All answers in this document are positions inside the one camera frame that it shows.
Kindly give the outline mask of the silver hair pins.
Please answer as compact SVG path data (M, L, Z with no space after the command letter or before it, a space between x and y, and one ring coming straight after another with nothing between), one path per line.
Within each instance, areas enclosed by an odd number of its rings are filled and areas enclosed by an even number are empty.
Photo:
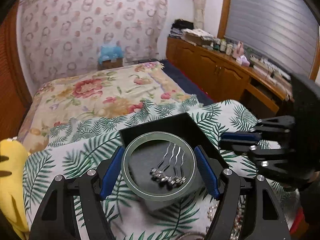
M169 142L161 161L151 168L151 179L169 189L178 188L186 181L184 171L185 151L173 142Z

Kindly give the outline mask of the green jade bangle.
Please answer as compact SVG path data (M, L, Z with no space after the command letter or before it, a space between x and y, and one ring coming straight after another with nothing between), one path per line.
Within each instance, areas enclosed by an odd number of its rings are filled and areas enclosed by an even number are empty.
M151 202L169 202L191 192L197 176L191 146L168 132L149 132L123 153L121 174L128 188Z

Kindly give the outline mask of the black jewelry box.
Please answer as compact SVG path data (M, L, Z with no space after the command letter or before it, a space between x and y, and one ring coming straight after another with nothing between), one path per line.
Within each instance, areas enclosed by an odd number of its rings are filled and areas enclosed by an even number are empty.
M120 131L124 145L121 174L150 211L163 210L205 187L215 199L225 186L227 164L187 113Z

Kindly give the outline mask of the navy blue blanket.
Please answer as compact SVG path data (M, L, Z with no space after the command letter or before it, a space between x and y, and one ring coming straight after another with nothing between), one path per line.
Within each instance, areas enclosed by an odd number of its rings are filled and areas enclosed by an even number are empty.
M198 101L204 106L208 106L214 103L214 101L205 92L203 92L195 83L187 78L168 60L161 60L160 63L162 63L164 66L163 71L165 72L165 74L173 79L186 93L195 94Z

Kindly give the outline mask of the wooden sideboard cabinet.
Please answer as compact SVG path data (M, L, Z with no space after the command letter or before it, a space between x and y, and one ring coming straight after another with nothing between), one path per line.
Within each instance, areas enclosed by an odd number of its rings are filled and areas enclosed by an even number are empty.
M284 91L221 52L169 37L166 58L214 102L234 99L258 118L286 115L292 106Z

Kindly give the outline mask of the palm leaf print cloth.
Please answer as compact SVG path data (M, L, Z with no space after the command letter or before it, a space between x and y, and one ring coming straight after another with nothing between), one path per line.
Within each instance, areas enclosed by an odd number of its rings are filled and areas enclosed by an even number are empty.
M290 239L285 191L225 135L258 119L235 100L71 119L23 170L31 239Z

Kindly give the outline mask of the pink tissue pack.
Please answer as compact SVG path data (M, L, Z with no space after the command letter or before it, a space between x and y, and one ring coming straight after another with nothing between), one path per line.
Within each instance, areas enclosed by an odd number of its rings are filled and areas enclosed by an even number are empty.
M250 66L250 62L248 61L248 59L245 57L245 55L241 55L239 57L236 58L236 62L237 64L241 65L241 66L246 66L249 67Z

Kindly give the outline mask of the white power strip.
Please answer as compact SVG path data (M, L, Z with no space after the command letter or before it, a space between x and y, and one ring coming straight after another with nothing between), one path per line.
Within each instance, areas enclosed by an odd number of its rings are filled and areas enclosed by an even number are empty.
M251 55L249 59L250 63L253 65L253 69L258 74L262 75L266 79L272 82L281 83L285 86L291 86L290 81L287 81L280 73L277 67L272 67L270 64L265 64L257 59L255 56Z

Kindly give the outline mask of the yellow plush toy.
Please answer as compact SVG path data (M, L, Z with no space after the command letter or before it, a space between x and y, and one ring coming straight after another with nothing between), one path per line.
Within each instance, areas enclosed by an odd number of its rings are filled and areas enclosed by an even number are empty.
M29 152L17 140L1 141L1 211L20 239L29 238L23 204L23 169Z

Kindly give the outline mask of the pink figurine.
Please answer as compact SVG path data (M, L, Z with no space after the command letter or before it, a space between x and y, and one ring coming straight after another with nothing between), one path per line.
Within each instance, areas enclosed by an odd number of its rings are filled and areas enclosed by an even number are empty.
M232 57L237 59L244 55L244 45L242 42L238 42L238 44L234 44Z

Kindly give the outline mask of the cardboard box with papers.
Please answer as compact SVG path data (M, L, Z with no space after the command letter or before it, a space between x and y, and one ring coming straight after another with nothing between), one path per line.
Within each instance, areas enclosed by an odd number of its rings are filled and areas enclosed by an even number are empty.
M195 46L210 46L214 36L202 29L182 29L182 39Z

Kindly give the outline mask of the floral bed blanket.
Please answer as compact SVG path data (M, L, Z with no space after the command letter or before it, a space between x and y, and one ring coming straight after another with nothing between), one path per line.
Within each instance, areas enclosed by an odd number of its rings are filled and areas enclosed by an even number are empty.
M165 113L186 112L201 103L163 71L158 61L114 70L61 78L42 85L18 133L18 141L30 153L44 150L51 140L69 132L70 119L116 119L139 112L144 100Z

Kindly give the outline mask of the brown slatted wardrobe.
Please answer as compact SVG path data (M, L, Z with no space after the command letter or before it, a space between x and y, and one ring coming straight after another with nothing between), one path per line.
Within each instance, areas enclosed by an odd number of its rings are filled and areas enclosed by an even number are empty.
M1 24L0 126L2 140L18 135L32 104L31 94L18 57L17 10L18 2L16 1Z

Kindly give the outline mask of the pile of folded clothes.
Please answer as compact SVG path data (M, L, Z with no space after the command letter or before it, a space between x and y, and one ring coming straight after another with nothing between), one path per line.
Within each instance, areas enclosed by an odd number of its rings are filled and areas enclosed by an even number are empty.
M176 19L170 29L169 37L181 39L183 37L183 29L193 29L193 22L183 19Z

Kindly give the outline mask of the grey window blind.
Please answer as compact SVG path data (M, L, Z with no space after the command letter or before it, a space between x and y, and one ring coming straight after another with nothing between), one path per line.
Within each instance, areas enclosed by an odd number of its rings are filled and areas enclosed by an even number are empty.
M231 0L225 38L242 42L288 72L308 76L318 33L303 0Z

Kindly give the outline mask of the blue bag on box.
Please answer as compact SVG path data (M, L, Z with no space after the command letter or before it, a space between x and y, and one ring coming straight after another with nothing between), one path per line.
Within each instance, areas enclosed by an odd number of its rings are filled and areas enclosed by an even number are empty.
M124 57L123 50L120 46L101 46L98 62L115 61Z

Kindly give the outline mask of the cream side curtain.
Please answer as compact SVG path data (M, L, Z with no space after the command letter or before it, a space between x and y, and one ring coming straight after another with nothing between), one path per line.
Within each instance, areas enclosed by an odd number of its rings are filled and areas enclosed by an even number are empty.
M194 2L194 28L204 28L204 10L206 0L193 0Z

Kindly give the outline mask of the circle pattern curtain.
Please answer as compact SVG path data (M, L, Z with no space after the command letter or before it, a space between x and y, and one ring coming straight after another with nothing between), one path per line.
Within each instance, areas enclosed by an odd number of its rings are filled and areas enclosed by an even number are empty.
M125 64L156 58L168 0L23 0L21 38L34 85L97 69L103 48Z

